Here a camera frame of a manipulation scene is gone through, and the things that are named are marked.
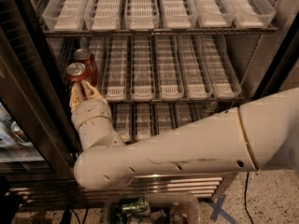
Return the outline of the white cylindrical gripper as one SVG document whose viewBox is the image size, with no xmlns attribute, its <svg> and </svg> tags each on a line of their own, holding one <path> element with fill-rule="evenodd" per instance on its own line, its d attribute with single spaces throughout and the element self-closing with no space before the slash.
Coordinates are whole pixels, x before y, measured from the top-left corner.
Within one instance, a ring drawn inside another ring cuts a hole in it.
<svg viewBox="0 0 299 224">
<path fill-rule="evenodd" d="M 78 132 L 82 150 L 96 146 L 124 146 L 124 141 L 113 127 L 107 101 L 102 99 L 100 92 L 87 80 L 82 80 L 81 84 L 89 100 L 82 102 L 81 88 L 75 83 L 71 89 L 69 106 L 73 112 L 71 119 Z"/>
</svg>

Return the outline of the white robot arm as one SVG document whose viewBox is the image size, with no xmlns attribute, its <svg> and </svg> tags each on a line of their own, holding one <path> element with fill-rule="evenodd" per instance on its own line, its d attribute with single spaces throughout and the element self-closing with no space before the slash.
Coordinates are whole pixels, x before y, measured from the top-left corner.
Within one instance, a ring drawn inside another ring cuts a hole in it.
<svg viewBox="0 0 299 224">
<path fill-rule="evenodd" d="M 71 88 L 85 189 L 124 187 L 138 175 L 299 169 L 299 89 L 278 92 L 131 145 L 112 124 L 107 99 L 87 81 Z"/>
</svg>

